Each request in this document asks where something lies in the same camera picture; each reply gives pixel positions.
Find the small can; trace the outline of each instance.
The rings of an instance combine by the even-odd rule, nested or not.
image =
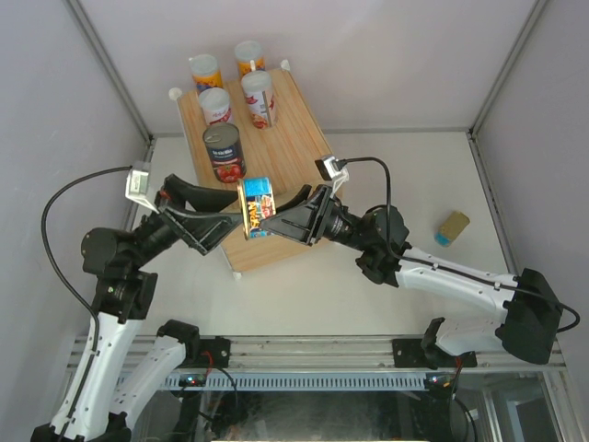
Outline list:
[[[198,94],[211,87],[223,87],[223,78],[217,59],[208,53],[188,59],[191,65],[192,79]]]
[[[230,122],[219,122],[204,131],[202,140],[218,180],[231,183],[245,177],[246,160],[237,126]]]
[[[276,215],[274,195],[267,177],[239,180],[237,194],[243,214],[243,231],[246,239],[268,237],[270,232],[260,228],[260,221]]]
[[[220,87],[206,89],[199,96],[204,120],[210,126],[219,122],[233,122],[231,101],[226,90]]]
[[[435,234],[435,241],[441,246],[448,247],[454,242],[458,235],[470,224],[468,216],[462,212],[452,212],[452,214],[438,228]]]
[[[237,59],[237,67],[239,68],[239,78],[248,72],[264,71],[266,69],[264,53],[261,45],[257,41],[242,41],[236,46],[234,52]]]
[[[241,87],[254,126],[258,129],[273,127],[276,123],[276,102],[270,74],[265,71],[250,72],[241,79]]]

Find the cylindrical can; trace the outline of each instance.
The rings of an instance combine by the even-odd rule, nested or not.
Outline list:
[[[241,88],[254,126],[258,129],[273,127],[276,123],[276,102],[270,74],[265,71],[250,72],[241,79]]]
[[[264,63],[264,52],[257,41],[242,41],[235,48],[239,78],[251,71],[263,71],[266,69]]]
[[[192,79],[199,94],[210,87],[223,87],[219,63],[212,55],[203,53],[189,58],[188,62],[191,64]]]
[[[448,247],[458,235],[470,224],[468,216],[462,212],[452,212],[435,233],[435,241],[441,246]]]
[[[206,89],[199,96],[199,104],[201,105],[204,120],[208,125],[219,122],[233,122],[231,101],[226,90],[220,87]]]
[[[229,122],[219,122],[204,131],[202,140],[218,180],[236,182],[246,176],[246,160],[237,126]]]
[[[267,177],[239,180],[237,194],[243,214],[243,232],[246,239],[268,237],[270,232],[260,228],[260,221],[276,215],[274,195]]]

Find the black cable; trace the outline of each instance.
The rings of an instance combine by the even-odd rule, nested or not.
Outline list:
[[[406,257],[406,256],[402,256],[399,255],[398,253],[396,253],[390,243],[390,201],[391,201],[391,190],[390,190],[390,171],[388,170],[388,166],[387,163],[385,163],[382,159],[380,158],[376,158],[376,157],[358,157],[358,158],[347,158],[347,159],[342,159],[340,161],[338,161],[338,166],[340,168],[342,168],[343,166],[345,166],[348,163],[361,163],[361,162],[370,162],[370,161],[374,161],[375,163],[380,164],[380,166],[383,168],[383,170],[385,171],[385,177],[387,180],[387,196],[386,196],[386,215],[387,215],[387,229],[386,229],[386,242],[387,242],[387,251],[388,254],[390,256],[392,256],[393,258],[397,259],[397,260],[403,260],[403,261],[407,261],[407,262],[415,262],[418,264],[423,264],[423,265],[427,265],[428,267],[434,267],[434,262],[429,262],[426,260],[421,260],[419,258],[411,258],[411,257]],[[366,211],[366,213],[369,213],[373,210],[375,210],[376,208],[380,208],[383,207],[382,204],[380,205],[376,205],[375,207],[372,207],[370,209],[368,209]],[[457,269],[453,269],[451,267],[446,267],[444,265],[437,265],[436,268],[438,270],[442,270],[444,272],[449,272],[449,273],[453,273],[453,274],[457,274],[459,276],[463,276],[466,277],[472,281],[476,281],[480,284],[484,284],[484,285],[488,285],[491,287],[495,287],[495,283],[493,281],[488,281],[486,279],[483,278],[479,278],[473,274],[468,274],[468,273],[464,273],[464,272],[460,272]],[[544,300],[545,302],[549,302],[550,304],[552,304],[553,306],[555,306],[556,308],[561,308],[563,310],[567,310],[569,311],[573,316],[574,316],[574,320],[573,322],[571,322],[570,324],[564,326],[564,327],[560,327],[559,329],[557,329],[557,333],[561,333],[561,332],[565,332],[567,330],[570,329],[574,329],[577,325],[579,325],[579,323],[581,322],[581,315],[572,307],[567,306],[566,304],[561,303],[560,301],[555,301],[552,299],[546,299],[543,296],[541,296],[539,293],[537,292],[533,292],[532,290],[527,290],[524,288],[520,288],[520,287],[515,287],[515,286],[511,286],[511,285],[504,285],[504,284],[499,284],[499,288],[504,289],[504,290],[513,290],[515,292],[519,292],[519,293],[524,293],[526,295],[530,295],[532,297],[538,297],[542,300]]]
[[[472,434],[474,436],[474,439],[473,439],[474,442],[479,442],[479,432],[477,431],[477,426],[475,424],[475,420],[472,417],[472,414],[470,413],[470,410],[459,398],[454,398],[454,402],[456,402],[458,404],[458,406],[460,407],[460,409],[462,410],[464,415],[470,421],[470,426],[472,427]],[[466,442],[467,438],[468,438],[468,432],[464,438],[465,442]]]
[[[224,368],[221,368],[219,366],[215,366],[214,369],[219,370],[221,373],[223,373],[225,376],[227,376],[227,378],[229,379],[229,382],[231,382],[231,386],[233,387],[233,392],[235,393],[235,397],[236,397],[236,417],[237,417],[237,411],[239,410],[239,398],[237,396],[236,380],[233,379],[233,377],[229,373],[227,373]]]
[[[45,249],[45,253],[47,253],[47,258],[49,259],[49,263],[52,265],[52,268],[55,271],[55,273],[57,274],[57,277],[60,279],[60,281],[72,293],[72,295],[74,295],[75,299],[77,299],[79,301],[79,303],[82,304],[82,306],[86,310],[88,310],[92,320],[94,321],[94,332],[92,335],[92,347],[91,347],[93,353],[88,358],[86,369],[84,370],[84,374],[82,375],[82,378],[80,380],[80,384],[77,388],[77,391],[75,392],[75,396],[72,400],[72,405],[70,406],[70,411],[67,414],[68,418],[71,418],[74,415],[75,406],[77,405],[77,402],[80,399],[80,395],[82,394],[82,389],[84,388],[88,374],[90,372],[90,368],[92,367],[92,364],[94,362],[95,353],[98,348],[98,337],[99,337],[99,333],[100,333],[100,326],[98,323],[98,315],[96,314],[96,312],[87,303],[87,301],[77,292],[77,290],[75,290],[74,286],[70,284],[70,282],[64,276],[62,270],[59,268],[59,265],[57,265],[57,261],[53,257],[52,248],[49,245],[49,240],[47,237],[47,215],[49,214],[49,210],[52,208],[53,203],[55,203],[55,201],[60,196],[62,196],[62,194],[64,194],[66,191],[68,191],[72,187],[76,186],[76,184],[79,184],[80,182],[84,182],[87,180],[91,180],[91,179],[99,177],[101,175],[107,175],[109,173],[114,173],[114,172],[122,172],[122,171],[126,171],[129,169],[131,169],[131,166],[125,166],[122,168],[105,169],[105,170],[101,170],[99,172],[91,173],[89,175],[86,175],[85,177],[78,178],[77,180],[74,180],[74,181],[66,184],[59,191],[57,191],[54,196],[52,196],[50,198],[50,200],[47,202],[47,204],[45,204],[45,208],[43,209],[43,213],[40,217],[40,237],[41,237],[41,240],[43,241],[43,248]],[[65,435],[65,431],[67,430],[68,425],[69,425],[69,422],[66,423],[64,425],[64,427],[62,428],[62,431],[57,439],[57,442],[61,442],[63,440],[64,435]]]

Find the wooden board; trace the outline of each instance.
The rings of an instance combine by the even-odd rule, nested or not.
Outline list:
[[[239,128],[247,177],[269,177],[280,205],[304,184],[321,181],[315,160],[330,154],[331,149],[290,72],[281,69],[269,72],[277,106],[277,123],[270,129],[257,129],[251,123],[238,80],[228,82],[225,89],[229,92],[235,125]],[[235,190],[236,184],[222,183],[214,176],[202,141],[207,126],[196,90],[184,94],[178,103],[199,185]],[[222,246],[235,272],[252,270],[310,249],[279,237],[246,241],[241,229],[234,231]]]

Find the tomato can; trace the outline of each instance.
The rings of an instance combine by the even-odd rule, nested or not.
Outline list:
[[[246,176],[246,160],[237,126],[230,122],[219,122],[204,131],[202,140],[218,180],[231,183]]]
[[[272,79],[265,71],[254,71],[241,79],[251,120],[258,129],[268,129],[276,123],[276,102]]]

